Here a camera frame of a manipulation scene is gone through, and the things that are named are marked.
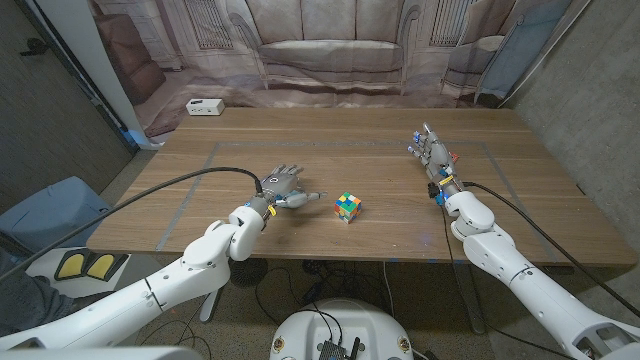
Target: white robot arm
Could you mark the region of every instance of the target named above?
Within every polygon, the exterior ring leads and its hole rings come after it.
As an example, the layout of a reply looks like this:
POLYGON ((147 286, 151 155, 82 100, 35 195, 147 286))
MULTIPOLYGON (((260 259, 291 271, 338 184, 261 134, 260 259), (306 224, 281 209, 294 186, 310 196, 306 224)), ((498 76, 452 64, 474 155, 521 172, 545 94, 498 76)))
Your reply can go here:
POLYGON ((438 184, 431 187, 431 196, 457 217, 451 230, 469 260, 509 287, 567 355, 580 360, 640 358, 640 329, 595 313, 532 265, 495 223, 493 212, 464 190, 449 152, 426 123, 424 129, 425 135, 414 134, 418 146, 409 152, 438 184))
POLYGON ((74 314, 0 338, 0 350, 27 343, 47 349, 113 346, 175 305, 220 289, 229 280, 228 259, 251 255, 274 204, 295 208, 326 196, 299 186, 302 170, 276 167, 261 181, 263 193, 235 209, 229 224, 211 224, 180 259, 74 314))

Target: black cable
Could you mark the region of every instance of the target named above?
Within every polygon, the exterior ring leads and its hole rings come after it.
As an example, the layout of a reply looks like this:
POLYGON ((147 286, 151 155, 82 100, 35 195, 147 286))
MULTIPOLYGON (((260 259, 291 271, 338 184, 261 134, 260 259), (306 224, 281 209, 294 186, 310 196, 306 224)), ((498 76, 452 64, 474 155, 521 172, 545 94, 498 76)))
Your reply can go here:
POLYGON ((264 308, 264 306, 262 305, 262 303, 260 302, 260 297, 258 296, 258 287, 260 286, 260 284, 262 284, 262 282, 264 281, 264 279, 267 278, 267 275, 269 275, 269 273, 276 271, 276 270, 283 270, 284 272, 287 273, 287 278, 289 280, 289 291, 291 292, 291 296, 293 296, 293 299, 295 300, 296 304, 298 304, 299 306, 302 306, 302 303, 298 300, 298 297, 296 297, 296 295, 293 293, 293 285, 291 284, 291 273, 289 272, 289 269, 283 268, 283 267, 276 267, 273 268, 269 271, 267 271, 267 273, 264 275, 264 277, 262 278, 262 280, 260 280, 260 282, 258 283, 258 285, 256 285, 256 287, 254 288, 254 295, 256 297, 256 302, 258 303, 258 306, 260 307, 260 309, 262 310, 262 312, 269 318, 271 319, 271 321, 276 324, 276 325, 280 325, 280 323, 273 317, 271 316, 271 314, 269 314, 269 312, 267 311, 267 309, 264 308))
MULTIPOLYGON (((271 316, 271 314, 269 314, 269 312, 267 311, 267 309, 264 308, 264 306, 262 305, 262 302, 260 302, 260 296, 258 295, 258 287, 260 286, 260 284, 262 284, 262 281, 264 281, 264 279, 267 278, 267 275, 270 272, 276 271, 276 270, 282 270, 287 274, 287 280, 289 281, 289 291, 291 292, 291 296, 293 296, 293 299, 295 300, 295 302, 302 306, 302 303, 298 300, 298 298, 296 297, 295 293, 293 292, 293 285, 291 283, 291 273, 289 272, 289 269, 287 268, 283 268, 283 267, 276 267, 273 268, 269 271, 267 271, 267 273, 265 274, 265 276, 262 278, 262 280, 258 283, 258 285, 256 285, 256 287, 254 288, 254 294, 256 297, 256 301, 258 303, 258 306, 260 307, 260 309, 262 310, 262 312, 269 318, 271 319, 271 321, 273 321, 273 323, 275 325, 280 325, 280 323, 273 317, 271 316)), ((322 316, 322 319, 324 320, 324 322, 327 324, 327 327, 329 328, 329 341, 333 342, 333 332, 331 331, 331 326, 329 325, 329 322, 327 321, 327 319, 325 319, 324 315, 327 315, 328 317, 330 317, 331 319, 333 319, 333 321, 336 322, 336 324, 338 324, 338 329, 340 329, 340 338, 338 340, 338 346, 340 346, 342 344, 342 327, 340 326, 340 323, 338 322, 338 320, 336 320, 336 318, 334 318, 333 316, 331 316, 330 314, 327 314, 323 311, 320 311, 318 309, 318 307, 316 306, 315 302, 312 302, 313 306, 315 307, 315 310, 313 309, 302 309, 302 310, 298 310, 296 312, 302 312, 302 311, 311 311, 311 312, 316 312, 318 314, 320 314, 320 316, 322 316)))
POLYGON ((326 313, 324 311, 314 310, 314 309, 300 309, 300 310, 296 311, 296 313, 305 312, 305 311, 315 312, 315 313, 318 313, 320 315, 327 315, 328 317, 333 319, 333 321, 335 321, 336 324, 338 324, 338 329, 340 329, 340 339, 338 340, 338 346, 342 345, 342 326, 340 326, 340 323, 338 322, 338 320, 336 320, 336 318, 334 318, 331 314, 328 314, 328 313, 326 313))
POLYGON ((202 305, 204 305, 205 301, 207 301, 207 296, 206 295, 204 297, 204 300, 202 300, 202 302, 200 303, 200 306, 198 306, 196 311, 194 311, 193 314, 191 315, 191 317, 189 318, 189 321, 187 321, 187 325, 184 327, 184 330, 182 331, 182 334, 180 334, 180 340, 178 340, 176 345, 178 345, 178 344, 180 344, 182 342, 182 338, 184 337, 184 333, 187 332, 187 328, 189 328, 189 324, 191 324, 191 322, 193 321, 193 318, 196 317, 196 314, 198 314, 198 312, 200 312, 200 309, 202 308, 202 305))
POLYGON ((542 346, 542 345, 538 345, 538 344, 535 344, 535 343, 529 342, 529 341, 524 340, 524 339, 521 339, 521 338, 519 338, 519 337, 517 337, 517 336, 513 336, 513 335, 511 335, 511 334, 509 334, 509 333, 506 333, 506 332, 504 332, 504 331, 498 330, 497 328, 495 328, 494 326, 492 326, 491 324, 489 324, 489 323, 484 319, 484 317, 483 317, 483 316, 481 316, 480 314, 476 313, 476 312, 475 312, 475 311, 474 311, 474 310, 473 310, 473 309, 472 309, 472 308, 467 304, 467 300, 464 298, 464 292, 462 291, 462 285, 460 285, 460 279, 458 278, 458 272, 457 272, 457 270, 456 270, 456 266, 455 266, 455 264, 453 263, 453 261, 454 261, 454 260, 453 260, 453 252, 451 251, 451 243, 449 243, 449 233, 447 232, 447 225, 448 225, 448 224, 447 224, 447 218, 446 218, 446 216, 445 216, 445 214, 444 214, 444 207, 440 206, 440 210, 442 211, 442 220, 444 221, 444 235, 445 235, 445 237, 446 237, 446 239, 447 239, 447 247, 449 248, 449 256, 451 257, 451 269, 453 269, 453 275, 454 275, 454 277, 456 278, 456 284, 458 285, 458 293, 460 294, 460 298, 462 298, 462 303, 463 303, 463 304, 464 304, 464 306, 467 308, 467 310, 471 311, 471 312, 472 312, 476 317, 478 317, 478 319, 480 319, 480 320, 481 320, 481 321, 482 321, 482 322, 483 322, 483 323, 484 323, 488 328, 490 328, 491 330, 493 330, 493 331, 497 332, 498 334, 501 334, 501 335, 506 336, 506 337, 508 337, 508 338, 511 338, 511 339, 513 339, 513 340, 519 341, 519 342, 521 342, 521 343, 524 343, 524 344, 527 344, 527 345, 530 345, 530 346, 536 347, 536 348, 538 348, 538 349, 540 349, 540 350, 544 350, 544 351, 550 352, 550 353, 552 353, 552 354, 555 354, 555 355, 561 356, 561 357, 566 358, 566 359, 577 360, 576 358, 571 357, 571 356, 568 356, 568 355, 566 355, 566 354, 563 354, 563 353, 561 353, 561 352, 559 352, 559 351, 555 351, 555 350, 553 350, 553 349, 549 349, 548 347, 544 347, 544 346, 542 346))
POLYGON ((313 307, 316 308, 316 311, 318 312, 318 314, 320 314, 320 316, 322 317, 322 320, 324 320, 324 323, 327 324, 327 328, 329 328, 329 342, 333 343, 333 331, 331 331, 331 326, 329 325, 329 322, 324 317, 324 315, 322 315, 322 313, 320 312, 320 309, 318 309, 316 302, 312 301, 311 303, 313 304, 313 307))
POLYGON ((384 282, 379 278, 379 277, 375 277, 373 275, 369 275, 369 274, 363 274, 360 273, 358 271, 355 272, 348 272, 345 271, 344 269, 331 269, 329 268, 326 264, 325 265, 325 270, 327 271, 327 276, 325 278, 323 278, 323 281, 321 281, 321 283, 327 283, 338 295, 342 296, 343 293, 346 293, 347 291, 344 288, 341 288, 340 291, 338 291, 333 284, 331 284, 331 282, 329 281, 329 279, 333 276, 335 277, 353 277, 353 278, 362 278, 367 285, 369 285, 371 288, 373 288, 374 290, 377 290, 378 295, 380 296, 380 304, 381 307, 383 308, 387 308, 386 312, 391 314, 391 304, 390 304, 390 299, 389 299, 389 294, 387 293, 387 288, 386 285, 384 284, 384 282), (371 282, 369 282, 368 279, 373 279, 375 281, 377 281, 379 284, 372 284, 371 282))
POLYGON ((468 187, 480 188, 480 189, 488 192, 489 194, 497 197, 503 203, 509 205, 510 208, 512 208, 515 212, 520 214, 520 216, 522 216, 537 232, 539 232, 540 235, 542 235, 545 239, 547 239, 547 241, 551 245, 553 245, 556 249, 558 249, 558 251, 560 251, 562 253, 562 255, 564 255, 567 259, 569 259, 569 261, 571 261, 571 263, 573 263, 573 265, 575 265, 578 269, 580 269, 580 271, 582 271, 591 280, 593 280, 593 282, 598 284, 598 286, 603 288, 606 292, 608 292, 611 296, 613 296, 616 300, 618 300, 622 305, 624 305, 624 307, 629 309, 629 311, 631 311, 637 317, 640 318, 640 310, 638 310, 635 306, 631 305, 627 300, 625 300, 622 296, 620 296, 620 294, 615 292, 607 284, 602 282, 600 279, 596 278, 595 275, 591 274, 591 272, 589 270, 587 270, 587 268, 584 265, 582 265, 578 260, 576 260, 573 256, 571 256, 571 254, 569 254, 562 246, 560 246, 560 244, 558 244, 555 240, 553 240, 553 238, 551 236, 549 236, 546 232, 544 232, 544 230, 542 230, 527 214, 525 214, 517 206, 515 206, 509 200, 505 199, 500 194, 498 194, 497 192, 489 189, 488 187, 486 187, 484 185, 476 184, 474 182, 463 182, 462 184, 464 186, 468 186, 468 187))
POLYGON ((199 339, 199 340, 202 340, 202 342, 204 343, 204 345, 207 347, 207 352, 209 353, 209 360, 212 360, 212 359, 213 359, 213 356, 212 356, 212 354, 211 354, 211 347, 209 346, 209 343, 207 342, 207 340, 205 340, 205 339, 204 339, 204 338, 202 338, 201 336, 196 336, 196 335, 194 335, 194 336, 189 336, 189 337, 187 337, 187 338, 184 338, 184 339, 180 340, 180 343, 182 343, 182 342, 184 342, 184 341, 187 341, 187 340, 191 340, 191 339, 194 339, 194 341, 195 341, 195 340, 198 340, 198 339, 199 339))
POLYGON ((173 324, 173 323, 182 323, 185 324, 186 328, 185 329, 189 329, 189 331, 191 332, 191 336, 194 335, 193 333, 193 329, 191 329, 191 327, 189 326, 189 324, 187 324, 186 322, 182 321, 182 320, 172 320, 169 322, 166 322, 164 324, 162 324, 161 326, 159 326, 157 329, 153 330, 151 332, 151 334, 149 334, 146 338, 144 338, 144 340, 142 340, 142 342, 140 343, 140 346, 144 345, 144 343, 147 342, 147 340, 149 340, 155 333, 157 333, 158 331, 160 331, 160 329, 163 329, 165 326, 169 325, 169 324, 173 324))
POLYGON ((234 167, 215 167, 215 168, 207 168, 207 169, 202 169, 202 170, 198 170, 198 171, 194 171, 192 173, 186 174, 186 175, 182 175, 179 176, 175 179, 171 179, 169 181, 163 182, 162 184, 156 185, 152 188, 149 188, 137 195, 134 195, 132 197, 130 197, 129 199, 123 201, 122 203, 116 205, 113 207, 113 209, 106 211, 102 214, 100 214, 99 216, 97 216, 95 219, 89 221, 88 223, 80 226, 79 228, 73 230, 72 232, 68 233, 67 235, 63 236, 62 238, 52 242, 51 244, 47 245, 44 249, 38 251, 37 253, 33 254, 32 256, 30 256, 28 259, 26 259, 25 261, 21 262, 20 264, 16 265, 15 267, 13 267, 11 270, 7 271, 6 273, 4 273, 2 276, 0 276, 0 283, 2 283, 3 281, 5 281, 7 278, 9 278, 10 276, 13 276, 15 273, 17 273, 20 270, 24 270, 26 268, 29 267, 29 265, 31 265, 31 263, 33 263, 36 259, 40 258, 41 256, 43 256, 44 254, 48 253, 51 249, 56 248, 57 246, 63 244, 64 242, 66 242, 67 240, 71 239, 72 237, 78 235, 79 233, 83 232, 84 230, 90 228, 91 226, 99 223, 100 221, 104 220, 106 217, 113 215, 114 213, 116 213, 117 211, 121 210, 122 208, 131 205, 132 203, 142 199, 143 197, 152 194, 160 189, 163 189, 167 186, 179 183, 181 181, 190 179, 192 177, 198 176, 198 175, 203 175, 203 174, 207 174, 207 173, 211 173, 211 172, 217 172, 217 171, 231 171, 231 172, 237 172, 237 173, 241 173, 241 174, 245 174, 245 175, 249 175, 253 178, 253 180, 256 183, 256 192, 258 194, 262 194, 262 185, 260 184, 260 179, 258 179, 257 176, 255 176, 252 172, 244 170, 244 169, 240 169, 240 168, 234 168, 234 167))

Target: white box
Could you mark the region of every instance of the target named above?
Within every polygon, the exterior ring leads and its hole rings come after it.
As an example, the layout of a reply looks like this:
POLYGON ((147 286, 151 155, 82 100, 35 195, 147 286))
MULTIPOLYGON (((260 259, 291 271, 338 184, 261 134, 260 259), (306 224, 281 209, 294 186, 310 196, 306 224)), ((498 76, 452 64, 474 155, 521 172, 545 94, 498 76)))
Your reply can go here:
POLYGON ((189 115, 220 115, 222 110, 222 99, 191 99, 187 103, 189 115))

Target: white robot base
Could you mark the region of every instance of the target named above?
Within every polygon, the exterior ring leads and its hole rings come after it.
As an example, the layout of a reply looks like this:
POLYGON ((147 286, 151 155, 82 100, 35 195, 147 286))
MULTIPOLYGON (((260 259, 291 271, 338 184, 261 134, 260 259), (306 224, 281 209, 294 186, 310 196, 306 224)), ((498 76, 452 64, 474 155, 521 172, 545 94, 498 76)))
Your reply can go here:
POLYGON ((410 360, 411 343, 404 328, 377 307, 354 299, 326 299, 292 314, 276 331, 271 343, 271 360, 338 359, 346 355, 357 360, 410 360))

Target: printed backdrop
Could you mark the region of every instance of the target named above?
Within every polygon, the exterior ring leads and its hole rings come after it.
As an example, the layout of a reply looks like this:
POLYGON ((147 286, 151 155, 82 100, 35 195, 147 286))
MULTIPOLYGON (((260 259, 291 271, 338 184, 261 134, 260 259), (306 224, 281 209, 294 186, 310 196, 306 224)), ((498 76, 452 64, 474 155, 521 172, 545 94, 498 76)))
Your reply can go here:
POLYGON ((249 107, 498 104, 588 2, 88 1, 148 137, 175 129, 192 98, 249 107))

